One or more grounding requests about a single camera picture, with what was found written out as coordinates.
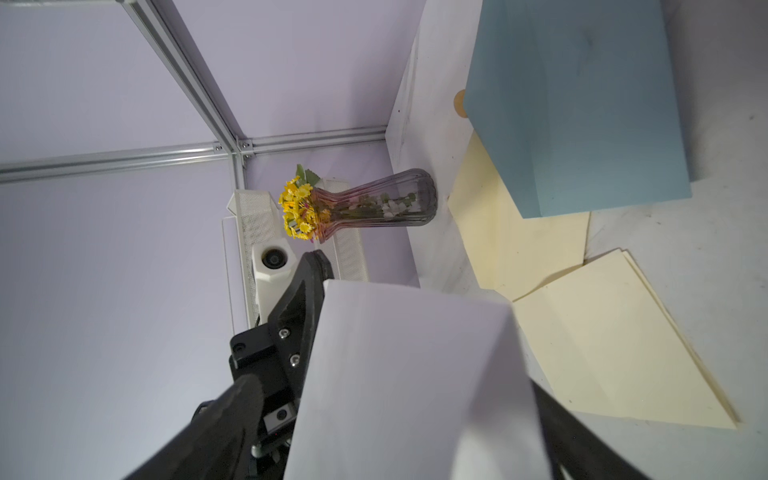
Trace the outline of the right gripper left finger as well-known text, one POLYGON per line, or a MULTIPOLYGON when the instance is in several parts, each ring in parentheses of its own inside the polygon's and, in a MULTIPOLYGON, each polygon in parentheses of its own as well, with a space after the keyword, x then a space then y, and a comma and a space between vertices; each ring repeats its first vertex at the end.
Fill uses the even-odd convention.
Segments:
POLYGON ((264 406, 259 378, 238 378, 130 479, 244 479, 264 406))

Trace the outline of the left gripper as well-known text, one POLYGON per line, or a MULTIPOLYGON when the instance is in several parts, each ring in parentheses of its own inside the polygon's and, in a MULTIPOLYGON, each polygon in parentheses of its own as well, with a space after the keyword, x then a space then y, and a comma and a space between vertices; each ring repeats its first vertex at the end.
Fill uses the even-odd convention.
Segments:
POLYGON ((303 254, 268 317, 268 326, 241 332, 230 341, 233 378, 257 376, 264 399, 248 450, 248 474, 284 472, 297 417, 295 398, 302 397, 325 299, 323 283, 333 278, 331 263, 322 251, 303 254))

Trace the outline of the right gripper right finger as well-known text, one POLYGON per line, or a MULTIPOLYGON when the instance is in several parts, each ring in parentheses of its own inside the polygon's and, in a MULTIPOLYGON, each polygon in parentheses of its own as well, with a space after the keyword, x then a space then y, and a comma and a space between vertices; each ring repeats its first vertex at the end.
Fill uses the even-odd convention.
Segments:
POLYGON ((554 479, 648 479, 589 430, 538 383, 531 381, 554 479))

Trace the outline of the red bordered letter paper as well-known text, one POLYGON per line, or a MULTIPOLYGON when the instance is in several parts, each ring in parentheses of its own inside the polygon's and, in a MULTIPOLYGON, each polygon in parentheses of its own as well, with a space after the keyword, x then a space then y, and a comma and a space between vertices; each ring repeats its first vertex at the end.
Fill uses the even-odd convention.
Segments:
POLYGON ((329 280, 289 479, 547 479, 516 319, 498 295, 329 280))

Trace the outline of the teal envelope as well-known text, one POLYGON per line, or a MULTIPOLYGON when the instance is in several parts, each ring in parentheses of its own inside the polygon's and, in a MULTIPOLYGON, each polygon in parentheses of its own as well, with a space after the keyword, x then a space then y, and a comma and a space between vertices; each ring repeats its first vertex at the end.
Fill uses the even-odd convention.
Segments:
POLYGON ((525 218, 691 196, 657 1, 486 1, 464 107, 525 218))

